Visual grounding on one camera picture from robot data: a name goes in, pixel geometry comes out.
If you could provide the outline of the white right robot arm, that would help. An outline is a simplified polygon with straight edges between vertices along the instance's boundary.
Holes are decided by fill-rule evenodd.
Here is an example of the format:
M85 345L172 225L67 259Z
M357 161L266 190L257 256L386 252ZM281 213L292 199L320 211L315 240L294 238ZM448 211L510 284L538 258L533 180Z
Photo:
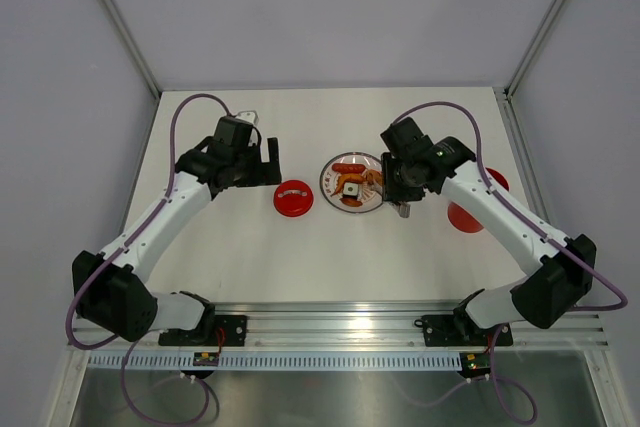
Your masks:
M481 289L453 311L456 336L476 343L490 328L524 320L551 327L592 287L597 248L584 234L575 238L523 208L492 182L475 154L454 137L434 143L425 135L382 134L383 198L417 202L426 193L446 197L475 218L513 257L524 278Z

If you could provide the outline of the fried chicken nugget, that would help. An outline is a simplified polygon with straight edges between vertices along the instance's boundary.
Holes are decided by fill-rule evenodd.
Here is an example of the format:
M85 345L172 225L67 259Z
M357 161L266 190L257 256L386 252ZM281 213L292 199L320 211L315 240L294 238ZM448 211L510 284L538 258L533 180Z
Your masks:
M368 183L363 183L360 185L359 192L359 200L362 203L370 202L375 198L377 192L372 188L372 186Z

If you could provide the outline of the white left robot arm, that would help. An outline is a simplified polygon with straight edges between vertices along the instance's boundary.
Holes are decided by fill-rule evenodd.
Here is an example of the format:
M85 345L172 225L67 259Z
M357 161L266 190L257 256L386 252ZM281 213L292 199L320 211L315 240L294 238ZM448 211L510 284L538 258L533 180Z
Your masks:
M157 262L184 227L224 190L277 186L282 181L277 138L253 141L256 128L222 118L213 135L174 156L167 187L127 231L72 263L75 317L140 340L160 331L166 345L203 345L216 332L215 305L190 292L152 293L146 283Z

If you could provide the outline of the red cylindrical lunch box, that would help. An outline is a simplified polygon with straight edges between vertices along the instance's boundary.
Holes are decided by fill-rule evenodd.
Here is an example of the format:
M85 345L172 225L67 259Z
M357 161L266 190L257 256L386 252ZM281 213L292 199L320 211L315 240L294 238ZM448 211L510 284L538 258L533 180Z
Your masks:
M497 170L487 168L489 177L491 180L495 180L507 191L510 190L508 180ZM473 216L471 216L466 210L459 205L450 202L447 207L447 217L450 224L457 230L467 233L475 234L484 229L483 225L479 223Z

